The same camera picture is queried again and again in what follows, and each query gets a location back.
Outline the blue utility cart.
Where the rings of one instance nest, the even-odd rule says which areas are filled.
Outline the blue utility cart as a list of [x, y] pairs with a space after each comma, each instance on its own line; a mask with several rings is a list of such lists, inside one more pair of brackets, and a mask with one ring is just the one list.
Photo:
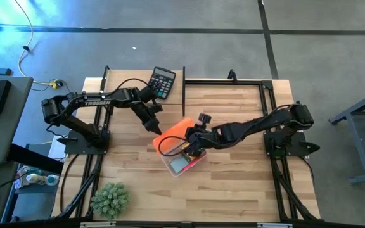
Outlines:
[[50, 217], [58, 183], [41, 184], [40, 179], [51, 172], [19, 164], [15, 180], [10, 185], [2, 223], [24, 222]]

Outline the black desk beam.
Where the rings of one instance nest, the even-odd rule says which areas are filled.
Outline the black desk beam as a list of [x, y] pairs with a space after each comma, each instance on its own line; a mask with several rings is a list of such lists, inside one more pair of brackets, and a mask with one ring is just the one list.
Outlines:
[[39, 153], [13, 143], [9, 148], [6, 160], [22, 163], [55, 174], [61, 174], [63, 169], [62, 162], [40, 155]]

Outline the blue sticky note pad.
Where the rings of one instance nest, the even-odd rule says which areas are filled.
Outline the blue sticky note pad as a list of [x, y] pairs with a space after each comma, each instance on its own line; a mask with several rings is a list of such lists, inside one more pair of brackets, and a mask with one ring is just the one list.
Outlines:
[[187, 165], [189, 165], [189, 162], [185, 158], [177, 158], [171, 161], [170, 168], [173, 173], [179, 174]]

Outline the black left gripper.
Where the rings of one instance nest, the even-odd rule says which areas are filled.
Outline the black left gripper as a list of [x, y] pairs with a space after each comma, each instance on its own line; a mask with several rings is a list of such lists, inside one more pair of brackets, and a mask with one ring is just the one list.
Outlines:
[[149, 110], [149, 108], [144, 103], [137, 103], [134, 105], [134, 112], [136, 116], [140, 119], [142, 124], [146, 127], [148, 132], [153, 132], [157, 135], [161, 135], [162, 131], [158, 126], [158, 120], [154, 114]]

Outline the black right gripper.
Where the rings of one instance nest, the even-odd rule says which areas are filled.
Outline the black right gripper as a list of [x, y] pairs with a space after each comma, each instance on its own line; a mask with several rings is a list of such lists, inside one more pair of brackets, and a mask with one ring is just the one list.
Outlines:
[[186, 140], [190, 143], [187, 150], [191, 157], [199, 157], [202, 154], [201, 148], [213, 148], [216, 142], [216, 134], [203, 127], [188, 127], [185, 133]]

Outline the white table clamp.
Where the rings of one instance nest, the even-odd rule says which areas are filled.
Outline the white table clamp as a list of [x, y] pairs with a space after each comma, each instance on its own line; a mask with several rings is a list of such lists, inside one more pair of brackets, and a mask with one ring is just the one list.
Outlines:
[[257, 228], [293, 228], [292, 224], [259, 222]]
[[81, 222], [79, 228], [111, 228], [116, 226], [116, 222], [93, 221]]

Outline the green artificial plant ball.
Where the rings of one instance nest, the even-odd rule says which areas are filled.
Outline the green artificial plant ball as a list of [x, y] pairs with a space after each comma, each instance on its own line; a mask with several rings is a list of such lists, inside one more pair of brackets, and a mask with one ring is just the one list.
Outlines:
[[130, 202], [130, 193], [121, 183], [107, 183], [91, 198], [90, 206], [95, 214], [108, 220], [118, 219]]

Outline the white paper sheet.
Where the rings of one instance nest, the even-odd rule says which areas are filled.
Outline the white paper sheet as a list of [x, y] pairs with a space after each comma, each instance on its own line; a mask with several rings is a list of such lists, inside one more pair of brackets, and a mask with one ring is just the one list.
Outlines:
[[66, 157], [65, 145], [59, 142], [60, 136], [53, 136], [48, 156], [53, 159], [63, 159]]

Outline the black aluminium table frame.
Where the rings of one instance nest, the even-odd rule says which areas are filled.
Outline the black aluminium table frame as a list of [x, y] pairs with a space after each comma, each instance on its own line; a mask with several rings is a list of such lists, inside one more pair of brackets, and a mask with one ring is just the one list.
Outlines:
[[[223, 79], [210, 85], [178, 84], [157, 115], [162, 130], [201, 113], [211, 124], [244, 122], [262, 115], [259, 85], [234, 85]], [[121, 182], [131, 199], [126, 221], [277, 222], [279, 212], [262, 134], [235, 147], [210, 149], [179, 177], [167, 170], [131, 110], [117, 109], [110, 119], [110, 148], [99, 184]]]

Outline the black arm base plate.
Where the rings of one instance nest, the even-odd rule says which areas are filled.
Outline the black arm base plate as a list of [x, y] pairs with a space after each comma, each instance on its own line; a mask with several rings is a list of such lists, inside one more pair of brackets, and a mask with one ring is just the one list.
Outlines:
[[264, 145], [266, 154], [276, 158], [284, 156], [309, 156], [318, 151], [320, 146], [305, 140], [303, 132], [296, 132], [279, 141], [277, 132], [266, 132], [264, 134]]
[[57, 141], [65, 145], [65, 153], [69, 155], [103, 155], [109, 147], [110, 131], [71, 130], [68, 137], [60, 137]]

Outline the clear pencil box orange lid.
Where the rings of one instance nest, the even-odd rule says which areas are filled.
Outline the clear pencil box orange lid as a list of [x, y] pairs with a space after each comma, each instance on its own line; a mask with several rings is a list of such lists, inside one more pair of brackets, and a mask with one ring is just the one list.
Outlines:
[[[160, 155], [163, 163], [174, 177], [178, 177], [189, 170], [189, 168], [185, 167], [181, 173], [175, 174], [171, 171], [170, 163], [177, 158], [185, 158], [190, 162], [191, 156], [188, 155], [189, 151], [187, 150], [190, 143], [186, 140], [185, 133], [188, 127], [193, 127], [194, 125], [194, 120], [186, 117], [152, 141], [157, 154]], [[201, 156], [207, 155], [205, 150], [201, 151]]]

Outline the white bottle teal cap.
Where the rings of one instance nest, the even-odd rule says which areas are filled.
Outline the white bottle teal cap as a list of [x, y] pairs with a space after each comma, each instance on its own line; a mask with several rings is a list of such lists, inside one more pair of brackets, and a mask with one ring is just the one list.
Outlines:
[[57, 175], [42, 176], [39, 174], [29, 174], [26, 176], [26, 180], [30, 184], [39, 184], [47, 186], [55, 186], [59, 183], [59, 177]]

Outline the black desk calculator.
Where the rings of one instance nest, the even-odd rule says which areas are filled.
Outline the black desk calculator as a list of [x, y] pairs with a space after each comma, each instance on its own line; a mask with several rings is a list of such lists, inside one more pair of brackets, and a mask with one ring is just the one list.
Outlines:
[[156, 66], [153, 69], [148, 84], [153, 88], [159, 99], [166, 100], [169, 97], [175, 79], [175, 72]]

